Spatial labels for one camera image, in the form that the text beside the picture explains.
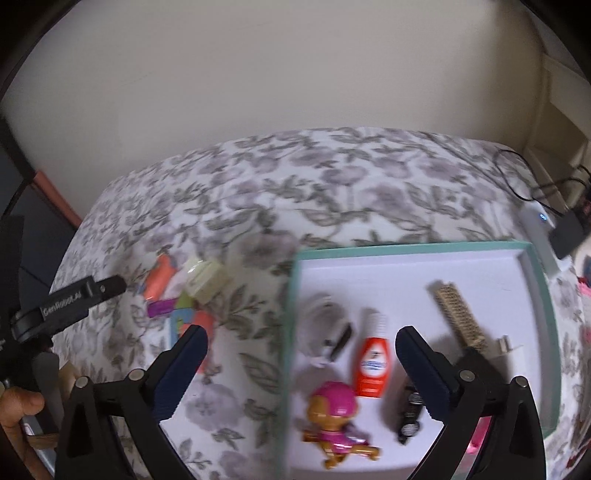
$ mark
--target toy figure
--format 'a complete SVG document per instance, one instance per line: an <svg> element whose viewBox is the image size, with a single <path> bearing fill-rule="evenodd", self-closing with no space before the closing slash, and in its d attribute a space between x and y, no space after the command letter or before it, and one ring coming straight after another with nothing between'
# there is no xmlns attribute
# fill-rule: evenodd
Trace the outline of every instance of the toy figure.
<svg viewBox="0 0 591 480"><path fill-rule="evenodd" d="M371 460L379 458L379 448L370 446L360 435L352 435L348 428L357 411L355 392L342 382L325 382L310 397L307 417L320 430L304 430L302 441L320 446L327 457L324 462L327 470L337 466L350 453L365 455Z"/></svg>

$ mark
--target pink helmet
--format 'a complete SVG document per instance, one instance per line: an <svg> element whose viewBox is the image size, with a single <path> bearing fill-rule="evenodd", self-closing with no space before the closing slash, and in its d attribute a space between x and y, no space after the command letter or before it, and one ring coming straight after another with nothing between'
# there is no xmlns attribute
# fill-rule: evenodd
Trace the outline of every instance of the pink helmet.
<svg viewBox="0 0 591 480"><path fill-rule="evenodd" d="M325 382L312 396L324 397L329 402L329 415L350 417L357 412L353 389L343 382Z"/></svg>

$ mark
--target white tray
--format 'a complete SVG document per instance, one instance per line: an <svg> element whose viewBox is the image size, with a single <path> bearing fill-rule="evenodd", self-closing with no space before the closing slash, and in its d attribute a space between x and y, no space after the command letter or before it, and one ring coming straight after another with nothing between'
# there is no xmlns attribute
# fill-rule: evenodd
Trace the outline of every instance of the white tray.
<svg viewBox="0 0 591 480"><path fill-rule="evenodd" d="M427 453L441 430L426 410L421 431L406 446L397 441L397 406L406 382L395 358L398 330L413 325L435 351L454 362L460 346L428 288L435 281L454 282L489 339L509 335L513 346L526 347L528 378L543 425L544 437L556 429L560 404L560 351L556 324L545 278L527 242L461 242L388 245L301 252L291 280L286 332L284 438L280 474L289 480L357 479L372 471L372 480L405 479ZM348 312L355 336L335 364L312 367L294 344L298 311L319 293L329 293ZM326 380L352 382L364 310L377 309L390 322L394 366L386 393L380 399L358 398L354 423L371 434L382 449L373 462L349 456L334 470L323 467L324 456L313 443L301 441L307 426L309 395Z"/></svg>

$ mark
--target hairbrush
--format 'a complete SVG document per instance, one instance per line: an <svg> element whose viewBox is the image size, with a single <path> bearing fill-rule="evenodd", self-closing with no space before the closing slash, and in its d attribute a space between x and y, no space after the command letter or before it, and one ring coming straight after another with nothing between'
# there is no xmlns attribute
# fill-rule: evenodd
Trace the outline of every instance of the hairbrush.
<svg viewBox="0 0 591 480"><path fill-rule="evenodd" d="M485 353L488 348L486 338L456 285L453 283L443 284L434 293L443 314L462 346L464 348L471 347L479 353Z"/></svg>

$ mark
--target blue gripper pad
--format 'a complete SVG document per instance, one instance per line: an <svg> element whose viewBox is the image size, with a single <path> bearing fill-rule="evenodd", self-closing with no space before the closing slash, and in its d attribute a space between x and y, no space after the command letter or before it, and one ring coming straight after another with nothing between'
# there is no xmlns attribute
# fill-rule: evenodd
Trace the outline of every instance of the blue gripper pad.
<svg viewBox="0 0 591 480"><path fill-rule="evenodd" d="M207 355L205 329L191 325L170 350L148 368L144 397L156 421L173 416L178 403Z"/></svg>
<svg viewBox="0 0 591 480"><path fill-rule="evenodd" d="M429 415L445 423L460 390L455 369L442 354L429 347L414 327L398 331L395 347L398 360L423 398Z"/></svg>

